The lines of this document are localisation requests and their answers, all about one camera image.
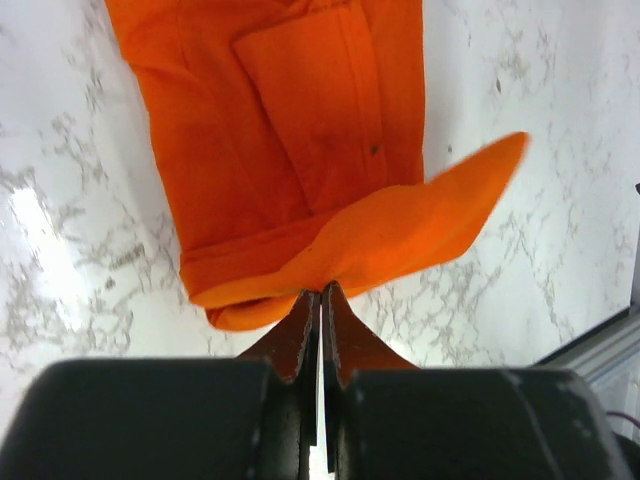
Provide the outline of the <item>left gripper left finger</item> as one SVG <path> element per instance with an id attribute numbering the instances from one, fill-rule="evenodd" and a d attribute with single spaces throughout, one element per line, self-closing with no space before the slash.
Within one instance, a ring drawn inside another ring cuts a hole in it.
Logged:
<path id="1" fill-rule="evenodd" d="M 320 295 L 305 291 L 289 313 L 239 355 L 270 365 L 256 433 L 257 479 L 307 479 L 317 444 Z"/>

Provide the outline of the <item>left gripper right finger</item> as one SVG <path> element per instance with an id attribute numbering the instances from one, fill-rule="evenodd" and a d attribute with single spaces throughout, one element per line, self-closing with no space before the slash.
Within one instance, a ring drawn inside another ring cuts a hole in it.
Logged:
<path id="1" fill-rule="evenodd" d="M 327 285 L 321 294 L 321 323 L 327 466 L 331 473 L 336 473 L 342 396 L 353 374 L 418 367 L 396 353 L 359 319 L 337 282 Z"/>

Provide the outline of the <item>orange t-shirt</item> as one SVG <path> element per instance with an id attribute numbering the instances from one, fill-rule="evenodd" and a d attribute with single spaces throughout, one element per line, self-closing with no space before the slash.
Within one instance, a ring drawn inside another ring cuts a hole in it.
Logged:
<path id="1" fill-rule="evenodd" d="M 524 132 L 424 177 L 418 1 L 111 1 L 149 113 L 190 301 L 226 331 L 303 291 L 356 296 L 454 260 Z"/>

